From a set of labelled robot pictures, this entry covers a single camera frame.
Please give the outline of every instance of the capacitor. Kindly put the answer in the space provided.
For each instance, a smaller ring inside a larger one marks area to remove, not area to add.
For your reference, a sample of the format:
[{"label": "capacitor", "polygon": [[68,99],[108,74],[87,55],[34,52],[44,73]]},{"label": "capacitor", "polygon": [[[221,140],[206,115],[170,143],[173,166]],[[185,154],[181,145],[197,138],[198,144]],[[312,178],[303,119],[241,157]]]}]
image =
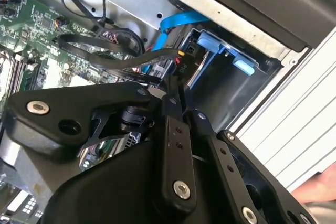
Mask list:
[{"label": "capacitor", "polygon": [[63,64],[63,69],[68,70],[70,68],[70,65],[68,63]]},{"label": "capacitor", "polygon": [[31,51],[28,55],[28,57],[31,58],[35,58],[37,56],[37,53],[35,51]]}]

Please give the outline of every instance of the metal screw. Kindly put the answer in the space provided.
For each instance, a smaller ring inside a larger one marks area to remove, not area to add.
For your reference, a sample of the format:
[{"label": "metal screw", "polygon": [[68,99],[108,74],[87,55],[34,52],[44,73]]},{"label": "metal screw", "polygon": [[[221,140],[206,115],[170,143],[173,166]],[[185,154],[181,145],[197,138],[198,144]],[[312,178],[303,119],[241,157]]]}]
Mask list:
[{"label": "metal screw", "polygon": [[50,111],[50,107],[41,101],[32,101],[27,104],[27,110],[36,115],[45,115]]},{"label": "metal screw", "polygon": [[304,214],[300,214],[300,216],[306,224],[311,224],[310,220]]},{"label": "metal screw", "polygon": [[186,183],[183,181],[176,181],[173,185],[174,192],[181,199],[189,199],[190,198],[190,189]]},{"label": "metal screw", "polygon": [[231,141],[233,141],[235,139],[234,136],[231,135],[231,133],[226,133],[226,136],[228,139],[230,139]]},{"label": "metal screw", "polygon": [[256,215],[248,207],[243,207],[243,215],[244,215],[245,219],[248,221],[248,223],[250,223],[250,224],[257,224],[258,223]]},{"label": "metal screw", "polygon": [[177,101],[174,98],[170,98],[169,100],[170,100],[171,103],[173,103],[175,105],[177,104]]},{"label": "metal screw", "polygon": [[198,116],[203,120],[206,119],[206,116],[204,114],[202,114],[201,112],[198,113]]},{"label": "metal screw", "polygon": [[141,95],[146,95],[146,92],[143,89],[138,89],[138,93]]}]

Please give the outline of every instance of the motherboard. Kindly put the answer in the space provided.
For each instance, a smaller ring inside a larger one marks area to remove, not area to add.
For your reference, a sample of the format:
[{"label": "motherboard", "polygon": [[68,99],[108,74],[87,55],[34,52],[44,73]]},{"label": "motherboard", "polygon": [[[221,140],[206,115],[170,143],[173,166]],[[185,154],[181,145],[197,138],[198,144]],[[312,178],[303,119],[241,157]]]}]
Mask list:
[{"label": "motherboard", "polygon": [[[61,34],[96,37],[37,0],[0,0],[0,111],[17,91],[117,81],[59,49],[55,38]],[[100,50],[85,44],[79,47],[89,52]]]}]

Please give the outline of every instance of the blue plastic tab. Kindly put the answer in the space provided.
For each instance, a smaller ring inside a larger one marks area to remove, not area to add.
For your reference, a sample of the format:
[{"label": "blue plastic tab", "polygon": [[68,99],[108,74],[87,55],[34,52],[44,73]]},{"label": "blue plastic tab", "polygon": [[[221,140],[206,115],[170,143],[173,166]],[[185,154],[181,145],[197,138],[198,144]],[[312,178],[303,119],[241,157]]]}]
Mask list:
[{"label": "blue plastic tab", "polygon": [[214,54],[219,54],[221,51],[224,50],[223,45],[221,44],[221,41],[217,38],[214,38],[210,34],[208,34],[206,31],[202,31],[201,35],[198,38],[197,44],[199,44],[201,47],[204,47],[210,52],[213,52]]},{"label": "blue plastic tab", "polygon": [[242,56],[241,54],[237,54],[236,58],[233,60],[232,64],[243,71],[248,76],[254,74],[254,64],[246,57]]}]

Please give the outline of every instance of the sheet metal panel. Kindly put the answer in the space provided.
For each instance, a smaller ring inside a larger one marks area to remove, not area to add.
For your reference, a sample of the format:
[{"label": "sheet metal panel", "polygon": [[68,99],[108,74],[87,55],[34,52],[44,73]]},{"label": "sheet metal panel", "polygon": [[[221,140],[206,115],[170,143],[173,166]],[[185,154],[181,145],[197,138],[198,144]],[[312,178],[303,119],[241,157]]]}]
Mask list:
[{"label": "sheet metal panel", "polygon": [[336,29],[239,131],[292,191],[336,162]]}]

